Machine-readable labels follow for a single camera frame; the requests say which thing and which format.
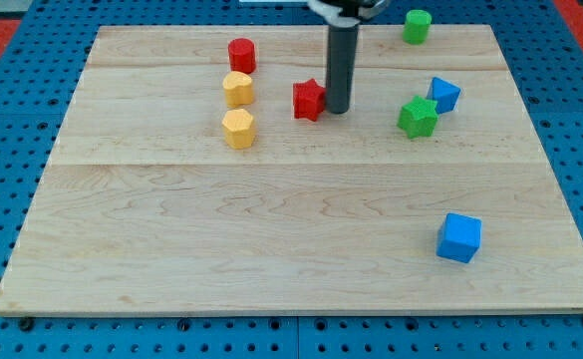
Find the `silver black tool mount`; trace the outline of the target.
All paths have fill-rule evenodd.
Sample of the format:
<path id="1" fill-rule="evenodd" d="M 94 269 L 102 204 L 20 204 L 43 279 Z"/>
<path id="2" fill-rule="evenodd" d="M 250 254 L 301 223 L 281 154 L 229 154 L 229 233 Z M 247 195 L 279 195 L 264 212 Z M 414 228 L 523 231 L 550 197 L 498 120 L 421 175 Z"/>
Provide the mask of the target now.
<path id="1" fill-rule="evenodd" d="M 356 26 L 379 16 L 390 0 L 307 0 L 311 11 L 331 26 Z"/>

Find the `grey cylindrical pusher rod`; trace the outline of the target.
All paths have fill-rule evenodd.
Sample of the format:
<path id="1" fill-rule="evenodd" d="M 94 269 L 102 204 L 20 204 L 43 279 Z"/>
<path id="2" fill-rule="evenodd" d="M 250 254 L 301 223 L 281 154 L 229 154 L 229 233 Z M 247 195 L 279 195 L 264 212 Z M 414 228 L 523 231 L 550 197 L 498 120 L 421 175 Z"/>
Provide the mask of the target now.
<path id="1" fill-rule="evenodd" d="M 325 108 L 332 114 L 350 109 L 358 33 L 358 25 L 328 28 Z"/>

